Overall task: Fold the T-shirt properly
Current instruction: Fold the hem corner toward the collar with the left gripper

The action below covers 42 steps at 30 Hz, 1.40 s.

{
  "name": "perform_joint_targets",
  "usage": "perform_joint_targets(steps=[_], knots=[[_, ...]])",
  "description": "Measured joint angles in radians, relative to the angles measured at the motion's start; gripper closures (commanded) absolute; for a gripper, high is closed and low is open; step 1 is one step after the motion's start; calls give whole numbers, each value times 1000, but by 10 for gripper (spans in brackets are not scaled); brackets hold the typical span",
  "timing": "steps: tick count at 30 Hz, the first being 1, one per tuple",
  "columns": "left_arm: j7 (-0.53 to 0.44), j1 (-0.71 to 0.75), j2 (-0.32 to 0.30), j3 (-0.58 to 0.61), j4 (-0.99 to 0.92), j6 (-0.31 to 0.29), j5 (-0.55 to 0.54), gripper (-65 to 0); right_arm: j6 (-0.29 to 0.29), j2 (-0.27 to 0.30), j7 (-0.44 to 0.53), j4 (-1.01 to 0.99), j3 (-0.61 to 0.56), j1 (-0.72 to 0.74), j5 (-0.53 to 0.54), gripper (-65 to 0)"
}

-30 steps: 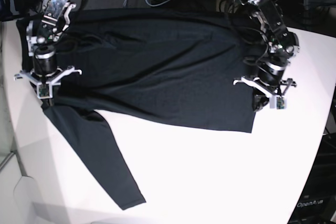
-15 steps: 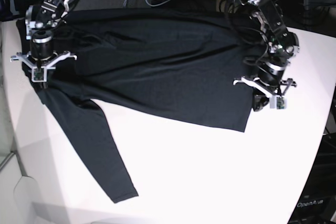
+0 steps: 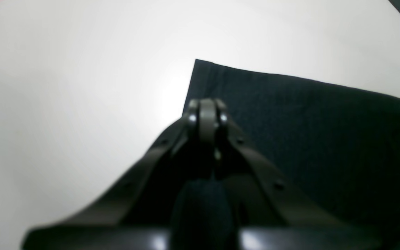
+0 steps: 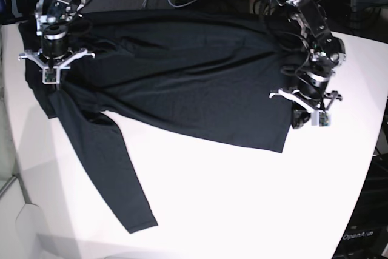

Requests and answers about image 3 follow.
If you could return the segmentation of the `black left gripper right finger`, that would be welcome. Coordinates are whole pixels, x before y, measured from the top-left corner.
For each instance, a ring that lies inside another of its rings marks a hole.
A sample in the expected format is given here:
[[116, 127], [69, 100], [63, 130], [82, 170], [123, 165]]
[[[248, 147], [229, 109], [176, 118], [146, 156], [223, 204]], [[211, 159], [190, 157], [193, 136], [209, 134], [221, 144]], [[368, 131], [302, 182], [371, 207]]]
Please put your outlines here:
[[207, 100], [213, 176], [234, 196], [240, 250], [378, 250], [375, 232], [330, 215], [262, 156], [218, 99]]

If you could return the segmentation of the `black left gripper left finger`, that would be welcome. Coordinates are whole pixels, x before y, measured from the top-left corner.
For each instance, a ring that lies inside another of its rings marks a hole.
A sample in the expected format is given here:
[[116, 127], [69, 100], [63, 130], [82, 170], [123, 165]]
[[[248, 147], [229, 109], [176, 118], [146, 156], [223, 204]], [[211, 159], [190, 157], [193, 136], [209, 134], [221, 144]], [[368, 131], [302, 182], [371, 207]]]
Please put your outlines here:
[[174, 202], [191, 180], [209, 179], [209, 100], [191, 100], [149, 150], [93, 203], [32, 229], [24, 250], [170, 249]]

